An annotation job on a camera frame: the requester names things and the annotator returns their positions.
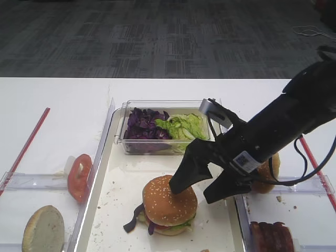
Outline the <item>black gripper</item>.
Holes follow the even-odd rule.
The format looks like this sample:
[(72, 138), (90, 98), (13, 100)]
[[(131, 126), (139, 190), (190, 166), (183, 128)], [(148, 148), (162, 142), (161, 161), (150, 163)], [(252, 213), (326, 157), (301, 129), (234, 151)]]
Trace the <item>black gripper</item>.
[(261, 141), (257, 135), (263, 126), (262, 111), (248, 122), (236, 113), (224, 108), (232, 122), (226, 133), (215, 136), (215, 142), (201, 139), (193, 140), (185, 149), (182, 161), (169, 181), (173, 194), (182, 193), (190, 186), (213, 176), (208, 164), (214, 160), (214, 147), (219, 153), (219, 164), (223, 171), (205, 190), (208, 204), (231, 196), (249, 193), (253, 181), (262, 177), (257, 168), (261, 166)]

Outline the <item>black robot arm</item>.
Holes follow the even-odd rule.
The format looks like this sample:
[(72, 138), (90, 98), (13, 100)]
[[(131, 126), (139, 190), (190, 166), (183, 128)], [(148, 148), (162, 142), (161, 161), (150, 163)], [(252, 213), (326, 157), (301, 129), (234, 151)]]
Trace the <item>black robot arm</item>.
[(335, 118), (335, 61), (317, 62), (297, 74), (282, 94), (248, 122), (205, 99), (199, 108), (208, 122), (216, 121), (227, 131), (214, 141), (193, 140), (171, 178), (172, 193), (212, 177), (208, 164), (223, 170), (204, 190), (208, 203), (249, 193), (254, 182), (277, 185), (262, 178), (257, 168), (302, 134)]

